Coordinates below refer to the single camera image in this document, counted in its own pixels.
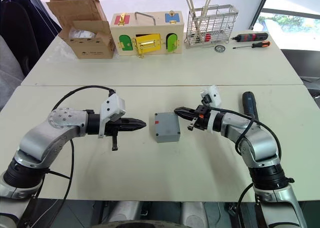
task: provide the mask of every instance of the wooden lock box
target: wooden lock box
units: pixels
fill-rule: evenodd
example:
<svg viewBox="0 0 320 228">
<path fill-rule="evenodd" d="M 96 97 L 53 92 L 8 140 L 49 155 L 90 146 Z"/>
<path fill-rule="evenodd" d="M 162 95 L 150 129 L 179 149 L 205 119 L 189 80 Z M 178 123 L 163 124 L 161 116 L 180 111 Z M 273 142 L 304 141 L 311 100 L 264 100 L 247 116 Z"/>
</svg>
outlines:
<svg viewBox="0 0 320 228">
<path fill-rule="evenodd" d="M 182 52 L 184 21 L 180 11 L 114 14 L 111 34 L 119 55 Z"/>
</svg>

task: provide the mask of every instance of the white table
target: white table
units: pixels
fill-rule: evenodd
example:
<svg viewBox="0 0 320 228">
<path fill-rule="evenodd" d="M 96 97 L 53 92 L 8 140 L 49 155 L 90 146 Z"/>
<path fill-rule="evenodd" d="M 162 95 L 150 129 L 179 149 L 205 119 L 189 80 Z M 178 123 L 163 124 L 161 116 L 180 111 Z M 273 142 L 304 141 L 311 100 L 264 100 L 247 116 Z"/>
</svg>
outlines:
<svg viewBox="0 0 320 228">
<path fill-rule="evenodd" d="M 224 53 L 214 48 L 183 49 L 182 54 L 119 56 L 79 60 L 56 37 L 22 85 L 36 86 L 180 86 L 180 85 L 296 85 L 302 84 L 271 37 L 264 49 L 232 49 L 251 45 L 230 40 Z"/>
<path fill-rule="evenodd" d="M 6 170 L 21 138 L 43 122 L 53 105 L 76 87 L 20 86 L 0 113 L 0 170 Z M 91 135 L 74 139 L 75 170 L 69 199 L 236 201 L 251 182 L 249 171 L 220 134 L 187 130 L 189 121 L 179 119 L 179 142 L 158 144 L 154 140 L 154 113 L 179 106 L 200 104 L 200 87 L 117 87 L 125 99 L 126 117 L 141 119 L 147 127 L 120 132 L 119 151 L 111 151 L 110 137 Z M 220 86 L 222 107 L 242 111 L 245 91 L 255 94 L 260 120 L 278 136 L 282 167 L 293 177 L 298 200 L 320 199 L 320 110 L 302 85 Z M 65 107 L 95 109 L 107 98 L 105 90 L 80 91 L 63 102 Z M 50 167 L 69 174 L 70 145 Z M 67 180 L 47 175 L 40 193 L 62 198 Z M 251 190 L 244 201 L 254 201 Z"/>
</svg>

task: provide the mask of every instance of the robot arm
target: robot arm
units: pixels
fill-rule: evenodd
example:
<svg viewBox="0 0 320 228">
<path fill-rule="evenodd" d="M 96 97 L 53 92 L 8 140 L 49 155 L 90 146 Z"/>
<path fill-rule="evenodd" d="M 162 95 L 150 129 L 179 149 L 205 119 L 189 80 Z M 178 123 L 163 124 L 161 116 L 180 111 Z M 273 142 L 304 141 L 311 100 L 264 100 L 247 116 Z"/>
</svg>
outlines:
<svg viewBox="0 0 320 228">
<path fill-rule="evenodd" d="M 112 150 L 117 150 L 118 131 L 134 131 L 146 126 L 141 120 L 121 118 L 125 112 L 124 100 L 113 93 L 101 105 L 100 114 L 93 110 L 57 108 L 45 122 L 31 129 L 21 140 L 8 169 L 0 176 L 0 227 L 3 220 L 11 218 L 12 223 L 12 215 L 21 217 L 24 211 L 21 207 L 25 207 L 39 189 L 44 175 L 68 141 L 86 134 L 99 138 L 112 136 Z"/>
<path fill-rule="evenodd" d="M 202 103 L 195 110 L 185 107 L 175 109 L 175 113 L 191 120 L 193 128 L 219 132 L 236 143 L 247 128 L 250 120 L 232 113 L 212 110 L 221 100 L 218 90 L 211 86 L 201 93 Z M 286 178 L 280 165 L 277 143 L 266 130 L 253 123 L 240 141 L 239 151 L 249 169 L 253 188 L 259 200 L 268 227 L 307 227 L 292 186 L 293 179 Z"/>
</svg>

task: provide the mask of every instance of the metal handle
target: metal handle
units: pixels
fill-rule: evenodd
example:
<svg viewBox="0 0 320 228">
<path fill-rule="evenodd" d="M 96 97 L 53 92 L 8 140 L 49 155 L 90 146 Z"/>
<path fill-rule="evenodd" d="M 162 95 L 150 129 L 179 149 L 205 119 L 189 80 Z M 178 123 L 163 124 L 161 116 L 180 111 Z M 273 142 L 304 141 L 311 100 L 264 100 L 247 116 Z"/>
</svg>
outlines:
<svg viewBox="0 0 320 228">
<path fill-rule="evenodd" d="M 152 18 L 153 19 L 153 24 L 156 25 L 156 19 L 154 18 L 154 16 L 151 16 L 151 15 L 148 15 L 148 14 L 144 14 L 144 13 L 140 13 L 140 12 L 135 12 L 134 13 L 135 20 L 137 20 L 137 14 L 146 16 L 148 18 Z"/>
</svg>

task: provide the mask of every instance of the metal rack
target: metal rack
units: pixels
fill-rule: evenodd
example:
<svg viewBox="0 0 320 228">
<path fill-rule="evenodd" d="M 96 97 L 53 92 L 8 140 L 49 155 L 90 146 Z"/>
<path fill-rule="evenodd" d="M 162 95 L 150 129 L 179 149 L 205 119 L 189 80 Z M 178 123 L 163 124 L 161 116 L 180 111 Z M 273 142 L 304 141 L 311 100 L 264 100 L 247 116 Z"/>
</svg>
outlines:
<svg viewBox="0 0 320 228">
<path fill-rule="evenodd" d="M 238 10 L 232 5 L 212 5 L 189 12 L 185 43 L 189 47 L 229 41 Z"/>
</svg>

